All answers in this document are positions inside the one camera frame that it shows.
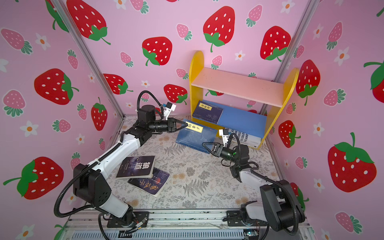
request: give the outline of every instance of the blue book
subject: blue book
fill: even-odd
[[[223,109],[207,102],[199,101],[195,111],[192,113],[194,118],[217,124]]]
[[[191,120],[185,118],[183,121],[188,123],[188,127],[185,127],[179,131],[176,143],[199,150],[201,152],[209,153],[202,146],[202,143],[214,142],[217,130],[192,122]]]

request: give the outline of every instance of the strawberry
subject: strawberry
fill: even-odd
[[[177,34],[179,37],[184,38],[184,40],[189,41],[192,39],[192,32],[189,31],[188,27],[184,24],[178,24],[176,26]]]
[[[283,55],[291,42],[291,35],[279,26],[273,26],[264,34],[260,57],[265,60],[273,60]]]
[[[189,78],[187,71],[185,71],[184,69],[178,68],[178,69],[176,69],[176,73],[179,76],[179,78],[182,78],[182,79],[188,79]]]
[[[130,0],[132,7],[136,11],[140,11],[142,14],[147,14],[149,12],[149,6],[147,5],[147,2],[143,0]]]
[[[299,58],[304,53],[304,46],[300,45],[296,48],[295,52],[293,53],[294,58]]]
[[[335,89],[331,90],[323,100],[323,103],[327,106],[333,107],[336,103],[340,104],[345,100],[346,93],[343,89],[339,88],[337,91]]]
[[[3,108],[6,115],[11,117],[19,117],[23,114],[22,108],[25,108],[25,101],[22,94],[16,90],[10,90],[3,97],[3,103],[5,107]]]
[[[357,220],[354,216],[349,216],[345,212],[338,212],[335,214],[335,218],[337,222],[348,232],[355,231],[357,234],[362,233],[362,226],[359,223],[359,220]]]
[[[204,23],[203,33],[205,40],[213,45],[220,47],[228,43],[235,31],[235,11],[229,6],[224,6],[217,10]]]
[[[187,102],[185,100],[188,97],[188,92],[185,88],[172,85],[172,84],[167,84],[164,86],[164,92],[167,95],[167,98],[170,102],[172,103],[184,102],[187,105]]]
[[[217,55],[212,59],[212,64],[211,68],[214,70],[218,69],[218,67],[223,63],[223,56],[222,55]]]
[[[132,61],[132,58],[128,55],[128,54],[126,54],[125,52],[121,52],[120,53],[120,59],[121,59],[121,61],[122,62],[124,62],[125,63],[125,65],[127,66],[127,67],[133,67],[133,61]]]
[[[23,36],[13,30],[7,28],[0,29],[1,35],[7,41],[7,43],[14,49],[20,50],[24,54],[30,55],[32,51],[32,46],[28,41],[24,41]]]
[[[62,119],[54,121],[52,127],[56,132],[66,132],[71,129],[71,124],[67,120]]]
[[[281,123],[278,132],[280,139],[287,148],[295,144],[295,138],[301,138],[301,136],[296,137],[296,128],[290,120]]]
[[[290,104],[288,104],[288,107],[285,110],[285,112],[287,114],[291,115],[295,110],[296,110],[296,104],[295,103],[290,103]]]
[[[72,155],[72,159],[71,159],[71,168],[72,170],[80,164],[80,153],[78,152],[75,152],[73,155]]]
[[[301,66],[296,84],[296,92],[301,98],[306,98],[304,106],[307,105],[308,96],[314,94],[320,83],[320,72],[312,60],[306,60]]]
[[[63,180],[63,169],[47,157],[38,157],[22,170],[22,176],[7,180],[3,185],[20,179],[17,191],[22,197],[37,199],[56,188]]]
[[[371,75],[371,90],[373,96],[384,103],[384,62],[368,62],[364,64],[364,67],[369,65],[380,65]]]
[[[57,68],[50,69],[35,79],[35,91],[43,98],[59,105],[66,105],[72,100],[72,88],[79,91],[71,85],[67,75]]]
[[[248,13],[248,18],[246,21],[246,24],[249,28],[253,27],[256,25],[256,22],[260,19],[262,16],[262,11],[263,11],[263,6],[260,4],[254,7],[252,10],[249,11]]]
[[[126,91],[133,92],[133,90],[128,90],[128,84],[124,78],[115,74],[103,73],[103,75],[114,94],[124,94]]]
[[[104,128],[105,123],[107,122],[108,112],[105,109],[104,105],[101,104],[100,98],[98,97],[99,102],[95,103],[91,109],[91,117],[93,124],[97,131],[101,131]]]
[[[342,22],[338,22],[333,27],[332,31],[329,33],[328,42],[327,42],[328,51],[331,51],[337,45],[337,40],[340,39],[342,33],[343,33],[343,24]]]
[[[72,49],[68,50],[68,62],[73,67],[73,69],[77,69],[79,62],[77,61],[76,54]]]
[[[142,48],[144,56],[148,58],[146,66],[148,66],[148,61],[154,65],[165,65],[172,53],[172,43],[164,36],[145,39]]]
[[[67,8],[81,35],[94,41],[107,36],[107,23],[102,15],[82,0],[67,0]]]
[[[84,105],[79,103],[79,105],[77,105],[77,111],[79,111],[78,114],[79,114],[79,117],[82,120],[86,120],[87,119],[87,110],[84,108]]]
[[[344,192],[353,192],[368,185],[376,177],[376,167],[368,153],[355,147],[355,134],[351,132],[352,143],[341,142],[328,152],[328,165],[332,181]]]

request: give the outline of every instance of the strawberry wallpaper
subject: strawberry wallpaper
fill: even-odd
[[[384,5],[324,0],[292,56],[300,73],[270,132],[317,239],[380,239]]]
[[[132,106],[143,90],[161,103],[176,103],[175,113],[190,113],[189,66],[197,50],[204,53],[205,67],[273,80],[307,2],[67,0],[66,5],[121,108],[135,114]],[[254,113],[262,107],[209,89],[204,98]],[[142,103],[156,104],[149,95]]]
[[[1,236],[57,240],[58,194],[120,119],[49,0],[0,5]],[[61,211],[81,204],[69,191]]]

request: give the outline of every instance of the pink wallpaper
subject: pink wallpaper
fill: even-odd
[[[44,0],[6,1],[0,8],[2,239],[54,239],[66,218],[55,217],[53,205],[72,168],[100,156],[119,122],[54,17]],[[99,117],[94,124],[91,118]],[[81,202],[69,191],[61,211]]]
[[[271,139],[317,239],[382,238],[383,7],[320,2],[286,71],[300,75]]]

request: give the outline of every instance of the book cover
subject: book cover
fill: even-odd
[[[128,183],[157,197],[160,194],[160,191],[163,189],[168,178],[169,178],[169,173],[164,172],[160,169],[154,168],[152,178],[129,179]]]
[[[126,157],[118,170],[116,178],[152,177],[155,156]]]
[[[202,146],[202,143],[214,142],[217,130],[192,122],[191,120],[184,119],[183,121],[188,123],[188,127],[185,127],[179,131],[176,143],[199,150],[201,152],[209,153]]]
[[[192,116],[194,118],[217,124],[222,113],[222,108],[203,101],[199,101]]]

